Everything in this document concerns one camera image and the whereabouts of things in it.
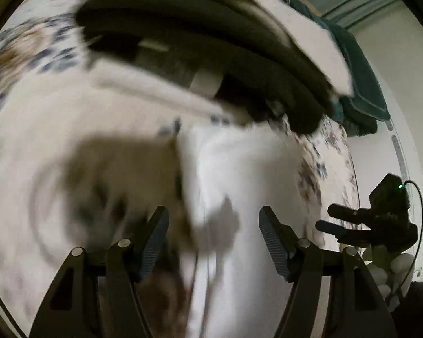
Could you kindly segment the white gloved right hand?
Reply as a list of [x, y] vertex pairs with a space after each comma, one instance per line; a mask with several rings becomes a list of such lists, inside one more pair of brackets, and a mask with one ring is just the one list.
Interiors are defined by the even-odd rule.
[[390, 253], [386, 246], [368, 247], [362, 253], [388, 310], [400, 306], [413, 279], [414, 256], [409, 253]]

